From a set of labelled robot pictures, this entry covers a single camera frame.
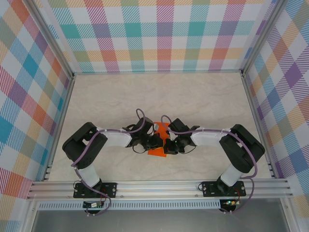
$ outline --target orange block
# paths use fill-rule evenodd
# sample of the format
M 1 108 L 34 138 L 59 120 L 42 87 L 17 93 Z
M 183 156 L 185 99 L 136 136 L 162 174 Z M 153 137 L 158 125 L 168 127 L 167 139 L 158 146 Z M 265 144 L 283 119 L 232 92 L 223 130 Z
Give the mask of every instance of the orange block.
M 163 127 L 161 122 L 154 122 L 159 125 L 159 129 L 155 132 L 155 134 L 160 133 L 160 138 L 163 139 L 163 145 L 165 144 L 165 140 L 169 138 L 169 135 L 166 133 L 166 129 Z M 162 147 L 159 147 L 154 150 L 149 150 L 148 155 L 152 156 L 161 156 L 161 157 L 166 157 L 166 154 L 164 154 L 164 150 Z

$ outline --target marble pattern surface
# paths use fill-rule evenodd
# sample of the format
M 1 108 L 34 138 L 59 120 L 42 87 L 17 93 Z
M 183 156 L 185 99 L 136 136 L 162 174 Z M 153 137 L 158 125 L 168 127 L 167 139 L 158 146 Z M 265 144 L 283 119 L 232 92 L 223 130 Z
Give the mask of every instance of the marble pattern surface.
M 153 121 L 166 114 L 172 120 L 179 117 L 189 127 L 223 129 L 242 124 L 258 138 L 239 73 L 77 76 L 49 180 L 77 179 L 61 147 L 84 123 L 118 129 L 137 123 L 136 108 Z M 114 181 L 217 179 L 229 164 L 225 152 L 212 146 L 166 158 L 109 147 L 94 162 L 102 180 Z M 257 178 L 271 178 L 264 156 L 258 169 Z

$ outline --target black bracket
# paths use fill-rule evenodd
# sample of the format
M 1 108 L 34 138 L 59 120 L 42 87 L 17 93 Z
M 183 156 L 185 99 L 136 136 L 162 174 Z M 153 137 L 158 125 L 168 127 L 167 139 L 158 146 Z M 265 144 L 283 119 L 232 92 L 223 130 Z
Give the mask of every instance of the black bracket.
M 203 197 L 244 197 L 246 196 L 246 189 L 243 181 L 237 181 L 229 192 L 222 193 L 217 188 L 217 181 L 202 182 Z
M 110 198 L 116 197 L 117 183 L 101 183 L 100 192 L 105 193 Z M 88 189 L 83 183 L 76 183 L 73 198 L 100 198 L 101 194 Z

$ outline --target purple cable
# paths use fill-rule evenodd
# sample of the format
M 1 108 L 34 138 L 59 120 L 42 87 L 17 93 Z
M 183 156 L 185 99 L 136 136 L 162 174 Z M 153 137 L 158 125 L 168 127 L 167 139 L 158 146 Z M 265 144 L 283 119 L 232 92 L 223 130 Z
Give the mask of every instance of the purple cable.
M 229 132 L 229 131 L 225 131 L 225 130 L 213 130 L 213 129 L 202 129 L 202 130 L 191 130 L 191 131 L 186 131 L 186 132 L 175 132 L 175 131 L 172 131 L 170 128 L 168 128 L 164 122 L 163 122 L 163 118 L 167 118 L 169 120 L 170 123 L 172 123 L 172 120 L 169 118 L 169 116 L 167 115 L 162 115 L 161 116 L 161 123 L 163 125 L 163 127 L 168 130 L 169 132 L 172 132 L 174 134 L 189 134 L 189 133 L 197 133 L 197 132 L 214 132 L 214 133 L 218 133 L 218 132 L 222 132 L 222 133 L 226 133 L 226 134 L 229 134 L 231 136 L 233 136 L 235 139 L 237 139 L 238 142 L 240 142 L 240 144 L 245 148 L 245 150 L 248 152 L 252 162 L 253 162 L 253 165 L 254 165 L 254 174 L 253 175 L 249 175 L 249 176 L 245 176 L 245 177 L 242 177 L 241 179 L 249 179 L 251 180 L 252 182 L 252 191 L 250 193 L 250 196 L 249 198 L 247 199 L 247 201 L 245 202 L 245 204 L 242 205 L 241 208 L 239 209 L 236 209 L 234 212 L 239 212 L 240 210 L 242 210 L 244 208 L 244 206 L 250 201 L 250 199 L 252 198 L 253 196 L 253 192 L 254 192 L 254 181 L 252 180 L 252 178 L 254 178 L 256 175 L 257 175 L 257 164 L 256 164 L 256 161 L 254 159 L 254 156 L 253 154 L 251 153 L 251 151 L 249 150 L 249 148 L 245 145 L 245 143 L 239 138 L 237 137 L 235 134 Z
M 132 133 L 135 133 L 135 132 L 138 132 L 139 130 L 141 130 L 141 129 L 143 128 L 143 126 L 145 125 L 146 119 L 145 119 L 145 113 L 144 113 L 141 109 L 139 109 L 139 108 L 136 109 L 137 117 L 140 119 L 140 116 L 139 116 L 138 111 L 140 111 L 141 114 L 143 115 L 143 123 L 141 124 L 141 126 L 140 126 L 139 128 L 137 128 L 136 130 L 132 130 L 132 131 L 125 131 L 125 130 L 118 130 L 118 129 L 106 129 L 106 130 L 99 130 L 99 131 L 97 131 L 97 132 L 92 136 L 92 138 L 89 140 L 89 143 L 87 144 L 87 146 L 86 146 L 85 149 L 83 150 L 83 152 L 82 152 L 82 154 L 80 155 L 80 157 L 79 157 L 73 164 L 71 164 L 71 167 L 73 167 L 73 168 L 75 169 L 75 173 L 76 173 L 77 176 L 80 178 L 81 182 L 82 182 L 88 189 L 90 189 L 91 191 L 94 191 L 94 192 L 96 192 L 96 193 L 98 193 L 98 194 L 100 194 L 100 195 L 102 195 L 102 196 L 108 198 L 109 201 L 110 201 L 106 209 L 101 210 L 100 212 L 94 214 L 93 216 L 98 216 L 98 215 L 103 214 L 104 212 L 106 212 L 106 211 L 108 210 L 108 208 L 112 205 L 112 200 L 111 200 L 111 198 L 110 198 L 107 194 L 105 194 L 105 193 L 103 193 L 103 192 L 100 192 L 100 191 L 98 191 L 98 190 L 95 190 L 94 188 L 90 187 L 90 186 L 82 179 L 81 175 L 78 173 L 77 168 L 76 168 L 76 164 L 84 157 L 84 155 L 86 154 L 87 150 L 89 149 L 89 147 L 90 147 L 90 145 L 92 144 L 92 142 L 93 142 L 93 140 L 95 139 L 95 137 L 97 137 L 97 135 L 100 134 L 101 132 L 105 132 L 105 131 L 115 131 L 115 132 L 121 132 L 121 133 L 125 133 L 125 134 L 132 134 Z
M 245 143 L 239 138 L 237 137 L 235 134 L 229 132 L 229 131 L 225 131 L 225 130 L 216 130 L 216 129 L 202 129 L 202 130 L 191 130 L 191 131 L 186 131 L 186 132 L 175 132 L 175 131 L 172 131 L 170 128 L 168 128 L 164 122 L 163 122 L 163 118 L 167 118 L 169 120 L 170 123 L 172 123 L 172 120 L 169 118 L 169 116 L 167 115 L 162 115 L 161 116 L 161 123 L 163 125 L 163 127 L 168 130 L 169 132 L 172 132 L 174 134 L 189 134 L 189 133 L 197 133 L 197 132 L 213 132 L 213 133 L 219 133 L 219 132 L 222 132 L 222 133 L 225 133 L 225 134 L 229 134 L 231 136 L 233 136 L 238 142 L 240 142 L 240 144 L 245 148 L 245 150 L 248 152 L 250 158 L 252 159 L 252 162 L 253 162 L 253 165 L 254 165 L 254 173 L 253 175 L 249 175 L 249 176 L 246 176 L 246 177 L 243 177 L 242 179 L 249 179 L 249 178 L 254 178 L 256 175 L 257 175 L 257 164 L 256 164 L 256 161 L 254 159 L 254 156 L 253 154 L 251 153 L 251 151 L 249 150 L 249 148 L 245 145 Z

